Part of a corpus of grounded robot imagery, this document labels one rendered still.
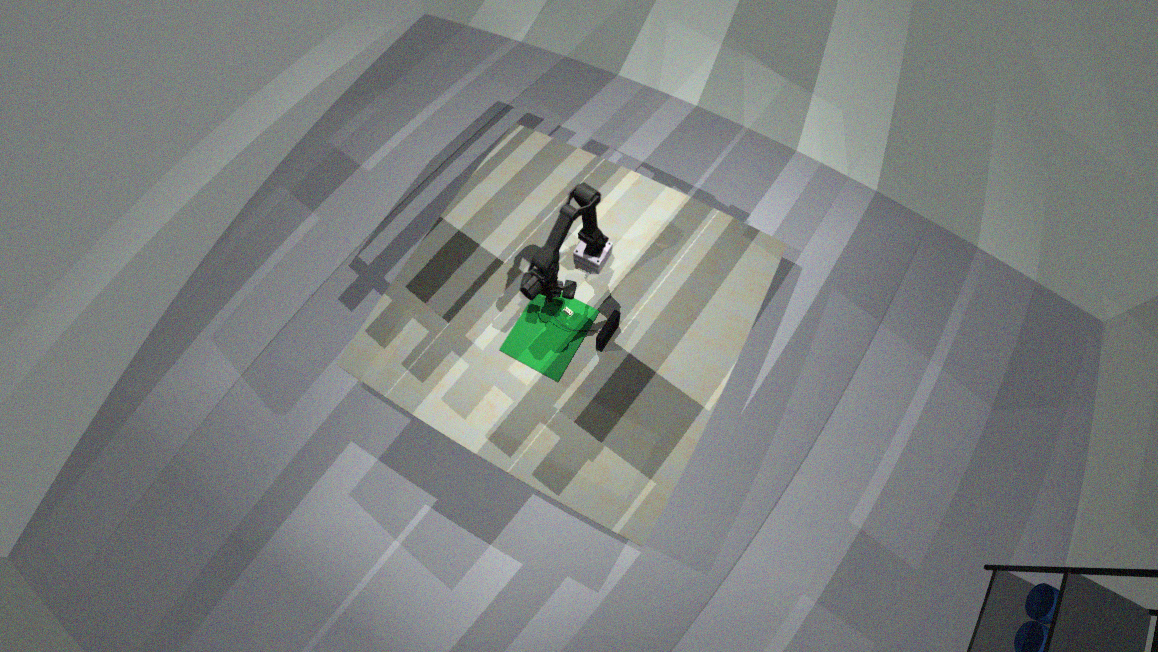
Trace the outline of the black square panel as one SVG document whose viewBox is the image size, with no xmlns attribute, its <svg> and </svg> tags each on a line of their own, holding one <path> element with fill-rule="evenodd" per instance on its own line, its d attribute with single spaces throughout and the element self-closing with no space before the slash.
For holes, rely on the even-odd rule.
<svg viewBox="0 0 1158 652">
<path fill-rule="evenodd" d="M 620 327 L 620 315 L 617 310 L 611 312 L 610 317 L 606 321 L 604 327 L 600 330 L 596 336 L 596 349 L 602 352 L 607 343 L 611 339 L 613 334 Z"/>
</svg>

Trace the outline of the green circuit board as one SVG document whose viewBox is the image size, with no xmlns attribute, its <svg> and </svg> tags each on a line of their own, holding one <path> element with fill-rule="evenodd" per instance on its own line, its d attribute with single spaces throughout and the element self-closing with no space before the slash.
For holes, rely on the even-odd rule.
<svg viewBox="0 0 1158 652">
<path fill-rule="evenodd" d="M 573 330 L 589 330 L 599 310 L 576 298 L 563 298 L 562 292 L 548 306 L 544 295 L 530 300 L 500 351 L 558 382 L 588 332 Z"/>
</svg>

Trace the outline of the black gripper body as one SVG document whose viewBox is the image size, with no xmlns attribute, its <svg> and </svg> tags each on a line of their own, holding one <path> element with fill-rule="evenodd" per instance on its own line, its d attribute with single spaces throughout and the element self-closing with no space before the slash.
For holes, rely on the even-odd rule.
<svg viewBox="0 0 1158 652">
<path fill-rule="evenodd" d="M 522 277 L 522 280 L 521 280 L 521 284 L 520 284 L 520 287 L 530 278 L 530 276 L 532 276 L 532 273 L 525 272 L 525 274 Z M 555 293 L 560 293 L 560 291 L 563 290 L 563 292 L 562 292 L 562 296 L 563 298 L 571 299 L 571 300 L 574 299 L 577 283 L 576 281 L 571 281 L 571 280 L 565 280 L 564 286 L 563 286 L 562 283 L 563 281 L 556 280 L 556 278 L 555 278 L 554 283 L 544 284 L 545 287 L 542 291 L 547 291 L 547 292 L 551 292 L 551 293 L 554 293 L 554 292 Z"/>
</svg>

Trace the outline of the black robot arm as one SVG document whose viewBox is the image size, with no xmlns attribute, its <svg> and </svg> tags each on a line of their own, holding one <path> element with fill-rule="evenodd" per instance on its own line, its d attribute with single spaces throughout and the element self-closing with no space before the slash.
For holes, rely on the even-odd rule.
<svg viewBox="0 0 1158 652">
<path fill-rule="evenodd" d="M 569 205 L 573 197 L 580 208 Z M 569 192 L 567 202 L 560 206 L 560 214 L 554 224 L 545 246 L 541 247 L 532 257 L 527 270 L 532 273 L 530 278 L 519 288 L 526 298 L 533 300 L 545 287 L 544 284 L 554 283 L 555 278 L 558 279 L 560 246 L 578 217 L 582 217 L 582 228 L 578 233 L 578 239 L 587 244 L 584 252 L 598 258 L 601 257 L 609 237 L 598 227 L 596 206 L 600 202 L 601 192 L 585 183 L 576 185 Z"/>
</svg>

